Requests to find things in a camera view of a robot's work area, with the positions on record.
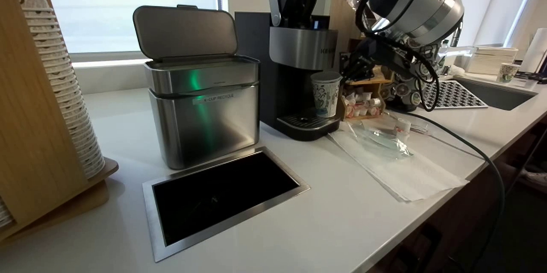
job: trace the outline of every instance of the cup on counter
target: cup on counter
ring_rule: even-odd
[[[498,78],[496,79],[496,82],[501,82],[501,83],[511,82],[512,78],[518,72],[519,68],[520,68],[519,65],[515,65],[512,63],[502,63],[502,66],[500,67],[500,71],[498,72]]]
[[[329,118],[336,115],[336,103],[338,102],[341,79],[340,73],[334,71],[312,74],[313,100],[317,116]]]

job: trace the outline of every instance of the white countertop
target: white countertop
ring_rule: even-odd
[[[547,111],[547,88],[513,111],[496,108],[418,111],[496,157]],[[85,97],[105,156],[120,169],[101,207],[0,250],[0,272],[314,272],[366,271],[457,191],[399,203],[327,138],[293,141],[261,125],[267,146],[311,186],[160,263],[154,263],[142,183],[172,174],[160,156],[147,90]],[[484,161],[431,127],[448,144],[413,133],[409,146],[460,177]]]

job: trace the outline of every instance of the paper towel roll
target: paper towel roll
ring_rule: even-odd
[[[521,71],[538,72],[541,64],[545,60],[547,52],[547,28],[539,28],[535,32],[532,44],[526,51],[524,60],[522,61]]]

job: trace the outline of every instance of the stack of paper cups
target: stack of paper cups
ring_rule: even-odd
[[[23,8],[23,12],[84,173],[91,178],[103,168],[104,158],[57,18],[51,8]]]

